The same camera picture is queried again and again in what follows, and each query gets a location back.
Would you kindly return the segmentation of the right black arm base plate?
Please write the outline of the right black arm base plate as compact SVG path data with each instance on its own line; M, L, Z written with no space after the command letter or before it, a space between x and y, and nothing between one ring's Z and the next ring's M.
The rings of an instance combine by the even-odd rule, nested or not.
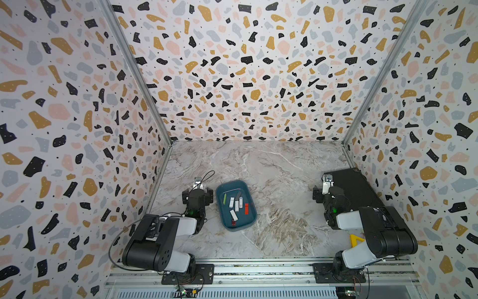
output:
M315 263L312 272L317 284L353 284L365 283L366 277L360 269L348 269L334 266L333 263Z

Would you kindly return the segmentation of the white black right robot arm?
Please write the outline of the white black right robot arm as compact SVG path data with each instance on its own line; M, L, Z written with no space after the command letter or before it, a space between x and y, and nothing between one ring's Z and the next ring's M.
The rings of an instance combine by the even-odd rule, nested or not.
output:
M329 273L362 270L384 258L415 254L418 241L397 210L385 206L361 174L322 176L322 187L314 187L312 198L324 206L324 218L334 230L361 230L364 240L336 253Z

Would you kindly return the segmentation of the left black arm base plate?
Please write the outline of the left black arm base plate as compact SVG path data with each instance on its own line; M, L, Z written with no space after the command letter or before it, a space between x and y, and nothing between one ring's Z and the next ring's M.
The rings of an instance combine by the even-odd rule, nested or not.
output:
M163 275L162 285L212 285L214 280L214 264L195 264L185 273L169 272Z

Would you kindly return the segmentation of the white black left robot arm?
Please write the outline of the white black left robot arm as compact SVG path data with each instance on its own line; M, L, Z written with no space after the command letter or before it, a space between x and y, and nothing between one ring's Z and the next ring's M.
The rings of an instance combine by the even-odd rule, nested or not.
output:
M197 235L207 222L205 208L214 202L214 191L204 187L207 179L195 178L192 188L182 192L185 205L182 214L147 214L139 221L123 252L123 265L172 274L196 274L194 255L174 250L174 244L177 237Z

